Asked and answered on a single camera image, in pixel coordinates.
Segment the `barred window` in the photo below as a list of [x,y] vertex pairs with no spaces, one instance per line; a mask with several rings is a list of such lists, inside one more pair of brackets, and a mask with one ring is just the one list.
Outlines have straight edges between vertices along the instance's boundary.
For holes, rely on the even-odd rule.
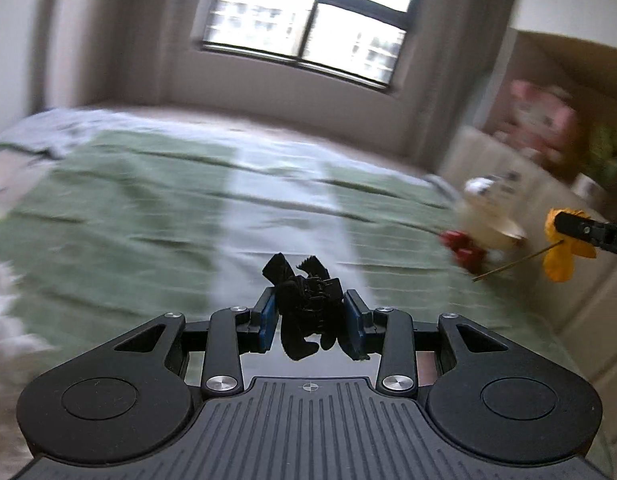
[[389,87],[417,0],[199,0],[203,50]]

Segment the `white fluffy blanket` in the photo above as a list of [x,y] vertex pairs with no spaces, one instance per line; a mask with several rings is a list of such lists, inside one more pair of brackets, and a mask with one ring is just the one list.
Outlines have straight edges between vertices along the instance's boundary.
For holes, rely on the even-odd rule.
[[11,266],[0,263],[0,478],[12,476],[31,459],[16,419],[17,400],[54,350],[12,312],[19,299],[17,281]]

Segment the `grey curtain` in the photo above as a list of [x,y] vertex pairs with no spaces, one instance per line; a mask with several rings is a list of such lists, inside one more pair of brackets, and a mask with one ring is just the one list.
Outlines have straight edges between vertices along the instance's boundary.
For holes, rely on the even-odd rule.
[[168,101],[194,0],[54,0],[44,105]]
[[420,0],[408,78],[412,118],[405,153],[435,170],[449,148],[462,109],[493,67],[514,0]]

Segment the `beige padded headboard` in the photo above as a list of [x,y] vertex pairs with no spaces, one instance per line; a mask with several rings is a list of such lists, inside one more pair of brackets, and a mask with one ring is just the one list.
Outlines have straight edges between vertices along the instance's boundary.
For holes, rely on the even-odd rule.
[[[459,188],[472,177],[506,170],[521,174],[512,217],[525,229],[524,248],[530,252],[545,246],[545,219],[551,208],[586,207],[546,171],[471,126],[459,128],[439,173]],[[577,259],[573,278],[563,284],[549,281],[537,260],[522,264],[520,270],[531,289],[532,308],[552,325],[598,389],[605,408],[617,408],[617,256],[598,252],[594,259]]]

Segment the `orange flower hair accessory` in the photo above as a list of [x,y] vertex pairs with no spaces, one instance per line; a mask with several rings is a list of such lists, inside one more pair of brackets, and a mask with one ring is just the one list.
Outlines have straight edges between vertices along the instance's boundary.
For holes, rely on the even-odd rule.
[[591,220],[589,214],[583,210],[571,209],[571,208],[551,208],[548,211],[545,226],[546,238],[548,240],[548,246],[543,249],[532,252],[520,259],[514,260],[499,266],[499,268],[491,271],[479,274],[472,279],[473,282],[478,282],[489,278],[492,275],[505,272],[509,269],[519,266],[523,262],[529,261],[533,258],[543,256],[543,273],[549,278],[550,281],[555,283],[565,283],[573,278],[575,271],[575,258],[596,259],[597,250],[590,242],[584,242],[574,235],[563,234],[558,231],[557,222],[558,216],[573,217],[576,221]]

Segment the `cream round plush doll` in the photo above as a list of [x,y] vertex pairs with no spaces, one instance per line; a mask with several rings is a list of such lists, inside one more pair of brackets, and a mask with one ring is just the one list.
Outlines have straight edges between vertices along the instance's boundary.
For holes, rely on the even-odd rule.
[[456,262],[473,275],[483,272],[487,252],[521,245],[525,231],[511,217],[521,174],[507,171],[465,181],[455,205],[458,226],[439,238]]

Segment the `grey curtain left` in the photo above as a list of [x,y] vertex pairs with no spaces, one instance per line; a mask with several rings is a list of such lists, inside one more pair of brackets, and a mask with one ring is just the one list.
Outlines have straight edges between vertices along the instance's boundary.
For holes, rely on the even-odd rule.
[[168,101],[194,0],[54,0],[44,105]]

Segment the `pink plush bunny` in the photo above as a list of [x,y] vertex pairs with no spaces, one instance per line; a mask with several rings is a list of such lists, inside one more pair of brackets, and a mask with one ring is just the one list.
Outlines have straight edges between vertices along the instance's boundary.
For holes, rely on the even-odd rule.
[[581,126],[571,96],[560,87],[523,79],[511,82],[510,94],[509,117],[494,137],[551,174],[570,174],[581,148]]

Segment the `black hair clip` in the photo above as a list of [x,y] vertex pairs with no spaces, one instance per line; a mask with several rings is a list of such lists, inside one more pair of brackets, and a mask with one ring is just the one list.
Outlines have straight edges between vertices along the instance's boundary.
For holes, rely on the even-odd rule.
[[295,274],[284,254],[273,255],[263,275],[274,285],[276,309],[281,316],[281,344],[293,361],[330,350],[342,321],[343,290],[338,278],[315,256],[309,256]]

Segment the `grey curtain right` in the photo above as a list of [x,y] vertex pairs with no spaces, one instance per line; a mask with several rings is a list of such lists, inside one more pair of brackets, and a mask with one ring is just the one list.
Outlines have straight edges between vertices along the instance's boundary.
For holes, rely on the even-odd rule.
[[412,118],[405,153],[435,170],[449,148],[462,109],[493,67],[514,0],[420,0],[408,78]]

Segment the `green checked bed sheet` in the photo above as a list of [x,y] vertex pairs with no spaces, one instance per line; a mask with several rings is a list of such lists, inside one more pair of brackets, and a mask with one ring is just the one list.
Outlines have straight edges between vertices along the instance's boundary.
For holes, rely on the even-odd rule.
[[54,347],[40,373],[166,311],[252,306],[276,252],[318,257],[371,306],[455,311],[571,366],[511,275],[476,283],[451,260],[453,222],[430,182],[318,145],[107,110],[0,134],[0,263],[12,312]]

